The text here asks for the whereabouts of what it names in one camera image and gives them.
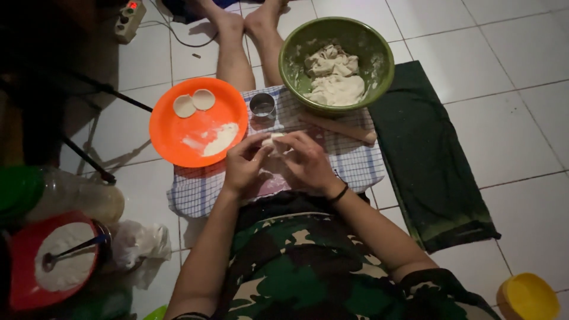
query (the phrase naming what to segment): metal cookie cutter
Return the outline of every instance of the metal cookie cutter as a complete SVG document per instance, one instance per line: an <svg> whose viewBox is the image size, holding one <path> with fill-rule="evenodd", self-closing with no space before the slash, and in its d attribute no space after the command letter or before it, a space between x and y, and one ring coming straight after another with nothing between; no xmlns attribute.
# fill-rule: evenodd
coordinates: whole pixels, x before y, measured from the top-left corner
<svg viewBox="0 0 569 320"><path fill-rule="evenodd" d="M258 93L253 96L249 103L249 110L253 113L256 121L274 121L277 118L275 99L268 93Z"/></svg>

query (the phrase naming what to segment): green bowl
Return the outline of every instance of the green bowl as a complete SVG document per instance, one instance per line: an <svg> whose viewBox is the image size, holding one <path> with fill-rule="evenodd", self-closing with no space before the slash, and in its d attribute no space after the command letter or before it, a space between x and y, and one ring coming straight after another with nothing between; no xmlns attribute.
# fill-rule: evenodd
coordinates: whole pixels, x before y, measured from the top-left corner
<svg viewBox="0 0 569 320"><path fill-rule="evenodd" d="M347 53L359 57L358 75L364 79L366 88L365 98L359 103L330 106L303 96L312 91L304 60L328 44L339 44ZM326 17L309 21L288 36L279 54L279 72L284 85L309 110L334 116L365 108L381 97L391 86L395 62L385 39L367 24L349 18Z"/></svg>

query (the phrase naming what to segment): camouflage shirt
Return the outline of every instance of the camouflage shirt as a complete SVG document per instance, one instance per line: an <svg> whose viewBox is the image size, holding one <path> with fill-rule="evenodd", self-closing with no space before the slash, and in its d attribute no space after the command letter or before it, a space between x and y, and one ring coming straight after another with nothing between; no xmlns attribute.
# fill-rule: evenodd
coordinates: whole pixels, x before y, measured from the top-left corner
<svg viewBox="0 0 569 320"><path fill-rule="evenodd" d="M395 284L338 216L259 221L235 234L230 257L211 319L500 319L448 270L417 271Z"/></svg>

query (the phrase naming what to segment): spoon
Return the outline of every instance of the spoon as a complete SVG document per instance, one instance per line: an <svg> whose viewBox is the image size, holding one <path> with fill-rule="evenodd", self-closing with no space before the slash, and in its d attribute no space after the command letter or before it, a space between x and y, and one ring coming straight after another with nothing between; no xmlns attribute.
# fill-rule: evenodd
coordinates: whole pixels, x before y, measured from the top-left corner
<svg viewBox="0 0 569 320"><path fill-rule="evenodd" d="M55 266L55 261L58 258L65 256L65 255L68 255L72 252L79 251L81 249L90 247L93 244L103 243L103 242L107 241L108 238L109 237L107 235L98 235L92 239L89 239L89 240L83 242L80 245L76 245L75 247L73 247L67 251L61 252L58 255L52 255L51 253L48 252L43 256L42 267L43 267L44 271L50 272L51 270L53 270L53 266Z"/></svg>

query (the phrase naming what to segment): black bracelet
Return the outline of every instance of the black bracelet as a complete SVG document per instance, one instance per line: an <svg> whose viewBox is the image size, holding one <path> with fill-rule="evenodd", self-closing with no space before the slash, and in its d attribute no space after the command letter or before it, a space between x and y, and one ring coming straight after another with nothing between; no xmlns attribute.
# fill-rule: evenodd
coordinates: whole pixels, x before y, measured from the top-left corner
<svg viewBox="0 0 569 320"><path fill-rule="evenodd" d="M349 189L350 187L348 186L348 184L347 184L346 182L344 182L344 183L346 184L346 186L344 187L344 189L342 190L342 192L340 192L340 194L338 194L337 197L335 197L334 199L331 199L331 200L330 200L330 204L333 204L333 203L338 202L338 200L340 200L340 199L346 194L346 192L348 191L348 189Z"/></svg>

